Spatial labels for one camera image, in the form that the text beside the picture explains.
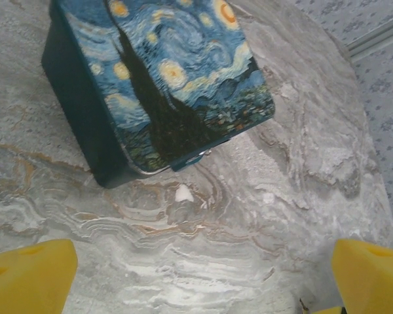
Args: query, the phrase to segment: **white fragment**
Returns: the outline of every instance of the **white fragment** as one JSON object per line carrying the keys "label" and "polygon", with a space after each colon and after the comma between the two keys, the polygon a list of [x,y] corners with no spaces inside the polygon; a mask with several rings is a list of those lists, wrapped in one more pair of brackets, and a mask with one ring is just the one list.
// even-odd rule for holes
{"label": "white fragment", "polygon": [[181,185],[179,185],[179,188],[176,190],[175,200],[177,202],[194,201],[194,197],[193,197],[191,191],[189,190],[189,188],[186,185],[181,184]]}
{"label": "white fragment", "polygon": [[263,194],[263,202],[265,204],[272,204],[274,203],[275,195],[273,193],[264,193]]}

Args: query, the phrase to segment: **swirling sky painting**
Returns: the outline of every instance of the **swirling sky painting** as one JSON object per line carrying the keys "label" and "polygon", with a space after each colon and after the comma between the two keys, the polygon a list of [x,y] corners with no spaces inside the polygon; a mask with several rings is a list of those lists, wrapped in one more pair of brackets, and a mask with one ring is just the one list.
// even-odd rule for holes
{"label": "swirling sky painting", "polygon": [[274,114],[224,0],[60,0],[115,131],[146,172]]}

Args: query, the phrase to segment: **marble surface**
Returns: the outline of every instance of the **marble surface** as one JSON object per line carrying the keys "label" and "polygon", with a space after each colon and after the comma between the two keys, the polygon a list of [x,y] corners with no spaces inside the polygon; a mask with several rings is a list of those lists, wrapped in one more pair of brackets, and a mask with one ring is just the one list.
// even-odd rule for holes
{"label": "marble surface", "polygon": [[39,63],[48,1],[0,1],[0,251],[71,238],[65,313],[299,313],[299,297],[339,303],[336,239],[393,248],[345,51],[293,5],[231,2],[276,118],[180,173],[104,190]]}

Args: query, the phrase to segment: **wallpaper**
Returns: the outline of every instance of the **wallpaper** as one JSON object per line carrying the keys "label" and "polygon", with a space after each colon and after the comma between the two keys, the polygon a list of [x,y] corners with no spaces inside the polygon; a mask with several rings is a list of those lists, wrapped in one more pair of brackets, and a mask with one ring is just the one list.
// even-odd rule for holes
{"label": "wallpaper", "polygon": [[288,0],[344,44],[393,19],[393,0]]}
{"label": "wallpaper", "polygon": [[393,212],[393,44],[355,65]]}

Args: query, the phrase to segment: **starry night box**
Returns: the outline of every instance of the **starry night box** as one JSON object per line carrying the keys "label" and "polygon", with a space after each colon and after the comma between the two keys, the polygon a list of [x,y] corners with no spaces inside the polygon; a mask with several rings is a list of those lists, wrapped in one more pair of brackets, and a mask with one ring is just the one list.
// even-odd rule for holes
{"label": "starry night box", "polygon": [[179,170],[274,114],[224,0],[52,0],[50,15],[42,64],[104,187]]}

